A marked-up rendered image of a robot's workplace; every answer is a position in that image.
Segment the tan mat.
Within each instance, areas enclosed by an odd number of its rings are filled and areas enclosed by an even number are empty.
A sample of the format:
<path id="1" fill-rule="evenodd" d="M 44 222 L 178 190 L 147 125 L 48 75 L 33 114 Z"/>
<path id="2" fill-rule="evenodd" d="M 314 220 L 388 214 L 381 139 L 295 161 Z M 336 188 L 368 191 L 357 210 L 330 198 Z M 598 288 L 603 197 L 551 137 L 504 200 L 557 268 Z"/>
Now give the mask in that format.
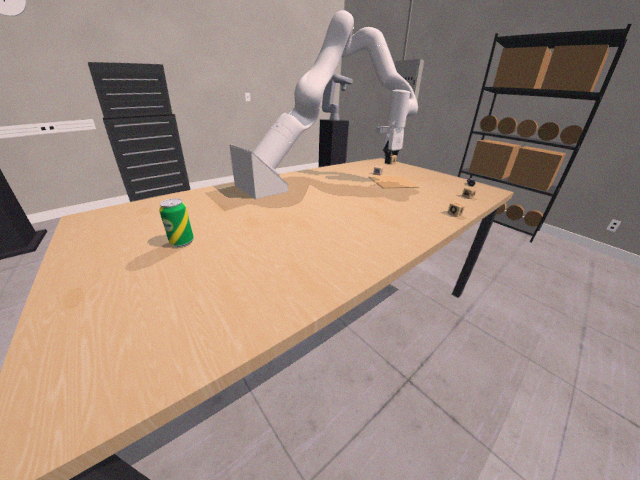
<path id="1" fill-rule="evenodd" d="M 382 188 L 419 188 L 402 176 L 368 176 Z"/>

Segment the green drink can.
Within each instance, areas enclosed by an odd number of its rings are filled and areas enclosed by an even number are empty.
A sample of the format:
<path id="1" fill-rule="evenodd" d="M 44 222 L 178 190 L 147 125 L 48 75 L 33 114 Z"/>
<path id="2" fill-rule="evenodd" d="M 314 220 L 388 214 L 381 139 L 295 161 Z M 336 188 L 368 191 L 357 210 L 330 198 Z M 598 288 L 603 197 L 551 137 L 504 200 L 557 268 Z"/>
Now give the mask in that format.
<path id="1" fill-rule="evenodd" d="M 170 245 L 183 247 L 193 241 L 194 236 L 187 212 L 182 199 L 172 198 L 160 203 L 160 216 Z"/>

